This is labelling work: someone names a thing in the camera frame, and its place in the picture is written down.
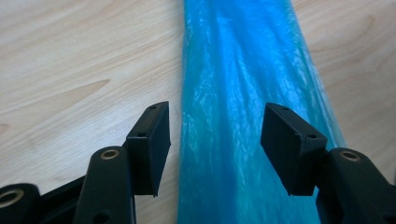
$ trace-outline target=blue plastic sheet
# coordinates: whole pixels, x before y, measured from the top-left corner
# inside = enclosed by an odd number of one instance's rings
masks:
[[[265,103],[345,145],[289,0],[185,0],[179,223],[318,223],[260,146]]]

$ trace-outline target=wooden table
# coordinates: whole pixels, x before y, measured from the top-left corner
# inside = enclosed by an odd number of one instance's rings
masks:
[[[396,2],[294,0],[349,147],[396,173]],[[137,197],[139,223],[177,217],[183,2],[3,1],[0,186],[41,193],[122,144],[144,109],[169,101],[172,147],[160,197]]]

